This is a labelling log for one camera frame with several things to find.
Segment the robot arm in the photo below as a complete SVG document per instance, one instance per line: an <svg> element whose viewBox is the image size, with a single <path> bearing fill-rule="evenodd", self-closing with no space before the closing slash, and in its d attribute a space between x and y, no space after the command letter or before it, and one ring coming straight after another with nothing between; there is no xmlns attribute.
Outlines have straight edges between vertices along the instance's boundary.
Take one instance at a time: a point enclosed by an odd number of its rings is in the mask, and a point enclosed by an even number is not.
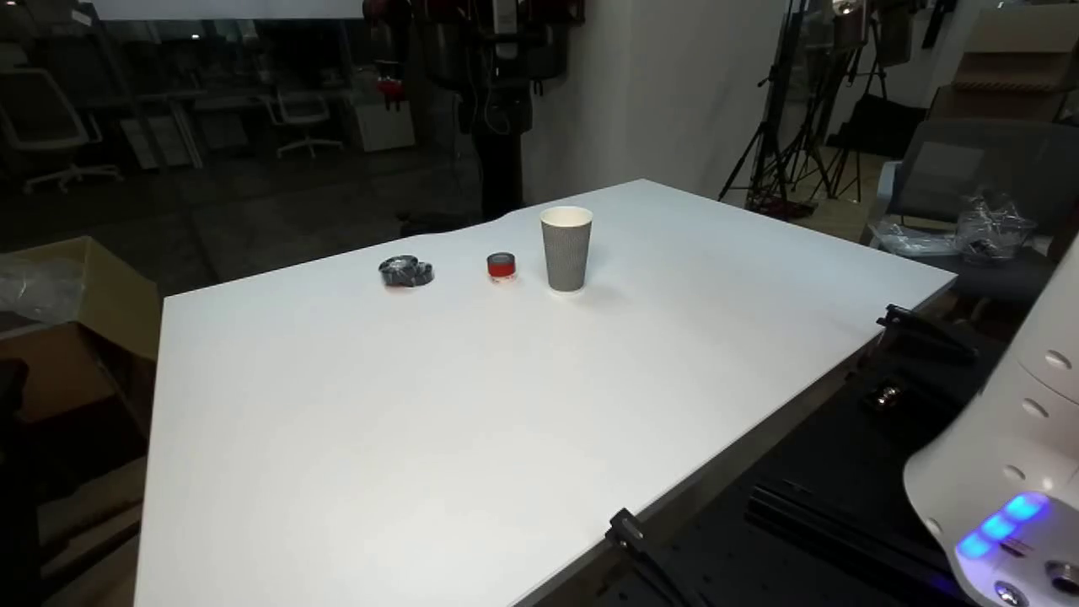
<svg viewBox="0 0 1079 607"><path fill-rule="evenodd" d="M1079 604L1079 246L903 489L977 604Z"/></svg>

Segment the white table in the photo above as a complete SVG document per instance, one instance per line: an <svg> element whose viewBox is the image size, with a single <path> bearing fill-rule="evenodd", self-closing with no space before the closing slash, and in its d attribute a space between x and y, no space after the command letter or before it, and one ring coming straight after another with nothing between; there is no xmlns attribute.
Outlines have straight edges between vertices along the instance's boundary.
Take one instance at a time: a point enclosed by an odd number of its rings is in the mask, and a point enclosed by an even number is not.
<svg viewBox="0 0 1079 607"><path fill-rule="evenodd" d="M951 281L655 182L571 203L580 295L524 208L171 297L137 604L524 599ZM383 289L392 254L434 283Z"/></svg>

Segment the tripod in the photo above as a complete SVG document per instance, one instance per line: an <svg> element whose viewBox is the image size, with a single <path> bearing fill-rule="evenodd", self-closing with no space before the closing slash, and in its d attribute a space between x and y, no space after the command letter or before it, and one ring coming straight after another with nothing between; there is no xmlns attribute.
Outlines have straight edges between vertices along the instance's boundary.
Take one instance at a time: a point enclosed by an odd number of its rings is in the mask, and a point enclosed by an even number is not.
<svg viewBox="0 0 1079 607"><path fill-rule="evenodd" d="M764 118L755 127L755 135L750 138L750 146L741 150L731 177L726 178L726 187L719 190L719 198L726 198L735 187L735 178L741 177L750 156L755 151L755 169L751 169L751 187L750 187L750 208L764 212L764 216L778 216L778 218L801 218L814 212L814 207L801 203L788 203L788 190L794 190L794 157L799 151L807 151L816 165L816 173L823 177L825 190L830 187L830 173L823 165L823 157L816 156L816 138L814 138L814 118L821 109L821 99L808 101L807 121L799 126L799 135L794 138L794 146L778 143L778 126L781 126L781 106L794 83L794 66L796 66L796 54L801 45L801 28L807 28L807 15L808 15L808 0L799 0L799 7L794 15L785 15L781 35L778 35L778 52L777 62L769 66L769 76L759 82L769 83L769 101L764 101Z"/></svg>

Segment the chair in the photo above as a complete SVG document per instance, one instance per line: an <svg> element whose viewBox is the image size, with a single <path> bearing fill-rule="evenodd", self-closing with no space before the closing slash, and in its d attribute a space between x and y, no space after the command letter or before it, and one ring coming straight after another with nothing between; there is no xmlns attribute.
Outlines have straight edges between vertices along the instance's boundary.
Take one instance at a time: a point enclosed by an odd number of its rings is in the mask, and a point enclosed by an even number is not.
<svg viewBox="0 0 1079 607"><path fill-rule="evenodd" d="M47 71L0 71L0 133L12 151L74 151L101 143L93 121L91 127L93 135ZM38 191L45 182L56 182L56 190L66 191L66 182L81 182L87 177L123 182L116 165L66 165L62 173L28 178L23 196Z"/></svg>
<svg viewBox="0 0 1079 607"><path fill-rule="evenodd" d="M318 157L318 150L343 150L337 138L315 138L309 127L332 121L327 99L318 91L278 91L273 101L263 94L273 126L305 127L305 138L293 138L278 150L278 157L307 150Z"/></svg>
<svg viewBox="0 0 1079 607"><path fill-rule="evenodd" d="M1057 230L1079 203L1079 127L1044 121L931 118L903 162L888 162L877 182L880 216L957 218L977 190L1009 191L1040 233ZM957 295L1032 302L1053 275L1053 260L1019 250L1009 264L931 260L957 270Z"/></svg>

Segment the paper cup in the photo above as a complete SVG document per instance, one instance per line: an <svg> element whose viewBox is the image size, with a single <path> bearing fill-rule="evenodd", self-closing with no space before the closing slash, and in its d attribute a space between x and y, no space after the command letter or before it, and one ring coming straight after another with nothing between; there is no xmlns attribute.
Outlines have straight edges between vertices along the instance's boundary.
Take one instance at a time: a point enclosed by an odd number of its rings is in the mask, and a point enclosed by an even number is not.
<svg viewBox="0 0 1079 607"><path fill-rule="evenodd" d="M586 246L593 233L593 212L580 207L549 207L540 216L546 283L554 289L580 289L586 275Z"/></svg>

